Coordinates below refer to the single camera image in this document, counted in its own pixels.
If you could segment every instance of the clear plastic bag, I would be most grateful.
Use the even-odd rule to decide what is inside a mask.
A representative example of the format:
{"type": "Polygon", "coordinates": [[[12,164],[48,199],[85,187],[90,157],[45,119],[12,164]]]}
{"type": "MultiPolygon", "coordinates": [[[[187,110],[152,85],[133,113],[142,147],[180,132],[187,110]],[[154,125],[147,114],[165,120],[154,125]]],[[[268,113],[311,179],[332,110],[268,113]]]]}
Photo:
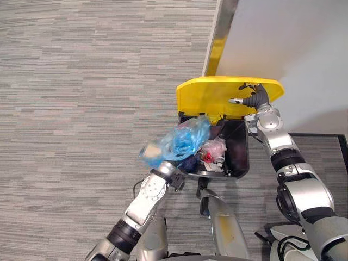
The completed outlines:
{"type": "Polygon", "coordinates": [[[226,142],[224,139],[216,137],[214,140],[208,140],[201,147],[202,159],[206,163],[213,163],[222,160],[225,161],[226,142]]]}
{"type": "Polygon", "coordinates": [[[158,167],[163,160],[181,161],[196,154],[208,140],[209,130],[207,117],[189,119],[175,127],[161,140],[147,144],[139,156],[150,167],[158,167]]]}

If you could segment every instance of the black cable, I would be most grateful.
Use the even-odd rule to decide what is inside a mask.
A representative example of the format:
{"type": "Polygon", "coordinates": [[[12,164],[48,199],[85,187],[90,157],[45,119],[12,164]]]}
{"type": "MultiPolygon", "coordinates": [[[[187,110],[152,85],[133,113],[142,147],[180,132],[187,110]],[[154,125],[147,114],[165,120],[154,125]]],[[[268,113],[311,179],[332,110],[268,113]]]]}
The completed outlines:
{"type": "MultiPolygon", "coordinates": [[[[299,237],[297,237],[297,236],[295,236],[295,235],[290,235],[290,236],[288,236],[288,237],[283,238],[283,239],[280,240],[279,243],[278,243],[278,246],[277,246],[277,253],[278,253],[278,258],[279,258],[280,261],[284,261],[284,252],[285,252],[285,248],[286,248],[286,245],[284,245],[285,248],[282,248],[282,249],[281,249],[281,246],[282,246],[282,244],[283,244],[285,241],[287,241],[287,240],[289,240],[289,239],[297,239],[298,241],[301,241],[301,242],[307,244],[306,247],[298,247],[298,246],[295,247],[296,249],[298,249],[298,250],[300,250],[300,251],[304,251],[304,250],[310,249],[310,245],[309,245],[308,240],[305,240],[305,239],[303,239],[303,238],[299,238],[299,237]]],[[[286,243],[291,243],[291,244],[287,244],[287,245],[291,245],[291,246],[295,245],[295,244],[293,244],[292,242],[286,242],[286,243]]]]}
{"type": "Polygon", "coordinates": [[[300,250],[300,251],[305,251],[305,250],[310,249],[310,245],[309,244],[307,244],[307,246],[305,246],[305,247],[299,247],[299,246],[296,246],[292,242],[285,242],[283,247],[282,247],[282,250],[281,250],[281,259],[280,259],[281,261],[284,260],[285,249],[287,248],[288,245],[293,246],[294,248],[296,248],[297,250],[300,250]]]}
{"type": "Polygon", "coordinates": [[[142,180],[140,180],[140,181],[138,181],[138,182],[136,182],[135,184],[134,184],[134,186],[133,186],[133,198],[135,198],[136,196],[135,196],[135,187],[139,184],[139,183],[141,183],[141,182],[143,182],[145,179],[142,179],[142,180]]]}
{"type": "Polygon", "coordinates": [[[256,137],[253,133],[252,133],[252,131],[250,130],[250,128],[249,128],[249,123],[247,122],[246,123],[246,127],[247,127],[247,129],[249,130],[249,133],[250,133],[250,135],[251,135],[251,137],[253,137],[254,139],[256,139],[259,143],[261,143],[261,144],[263,144],[263,142],[261,141],[261,139],[259,139],[258,137],[256,137]]]}

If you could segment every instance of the trash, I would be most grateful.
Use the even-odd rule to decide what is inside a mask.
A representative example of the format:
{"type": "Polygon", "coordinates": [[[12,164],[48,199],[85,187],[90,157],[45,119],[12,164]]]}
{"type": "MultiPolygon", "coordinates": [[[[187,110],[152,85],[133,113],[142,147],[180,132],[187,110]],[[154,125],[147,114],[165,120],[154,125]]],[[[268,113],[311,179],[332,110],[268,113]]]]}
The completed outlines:
{"type": "Polygon", "coordinates": [[[201,159],[208,171],[222,172],[222,164],[225,161],[226,142],[216,137],[208,140],[201,148],[201,159]]]}
{"type": "Polygon", "coordinates": [[[183,160],[196,154],[208,140],[209,130],[209,120],[205,116],[189,119],[175,127],[161,140],[147,144],[139,156],[150,167],[158,167],[163,160],[183,160]]]}
{"type": "Polygon", "coordinates": [[[180,164],[180,169],[186,171],[186,172],[193,172],[195,171],[197,164],[200,160],[200,156],[198,154],[191,155],[188,158],[184,159],[180,164]]]}

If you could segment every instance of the yellow lid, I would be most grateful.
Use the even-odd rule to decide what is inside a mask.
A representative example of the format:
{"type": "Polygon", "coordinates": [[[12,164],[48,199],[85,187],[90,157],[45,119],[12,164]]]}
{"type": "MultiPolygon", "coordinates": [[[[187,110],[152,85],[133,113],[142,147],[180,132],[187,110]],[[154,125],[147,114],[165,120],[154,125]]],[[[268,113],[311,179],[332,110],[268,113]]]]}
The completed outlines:
{"type": "Polygon", "coordinates": [[[240,104],[231,104],[230,98],[247,98],[252,89],[238,90],[244,83],[262,83],[268,93],[270,102],[283,95],[280,82],[270,79],[249,77],[209,76],[184,82],[176,89],[178,111],[186,116],[198,116],[205,113],[214,124],[226,115],[227,119],[241,119],[256,112],[254,108],[240,104]]]}

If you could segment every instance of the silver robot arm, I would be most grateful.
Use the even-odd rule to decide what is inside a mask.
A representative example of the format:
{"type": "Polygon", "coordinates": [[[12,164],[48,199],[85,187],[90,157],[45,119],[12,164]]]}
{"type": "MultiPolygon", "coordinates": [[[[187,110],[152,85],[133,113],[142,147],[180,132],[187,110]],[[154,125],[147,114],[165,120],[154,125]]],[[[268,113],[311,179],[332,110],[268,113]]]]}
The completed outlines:
{"type": "Polygon", "coordinates": [[[335,214],[330,191],[285,131],[279,111],[269,105],[263,86],[249,87],[256,93],[229,102],[257,110],[256,114],[246,116],[245,121],[249,128],[257,129],[257,138],[277,173],[277,204],[282,214],[301,224],[318,260],[348,260],[348,219],[335,214]]]}
{"type": "Polygon", "coordinates": [[[138,196],[132,201],[109,235],[87,255],[85,261],[127,261],[132,249],[146,231],[163,200],[169,184],[181,189],[183,180],[175,174],[176,166],[164,161],[144,179],[138,196]]]}

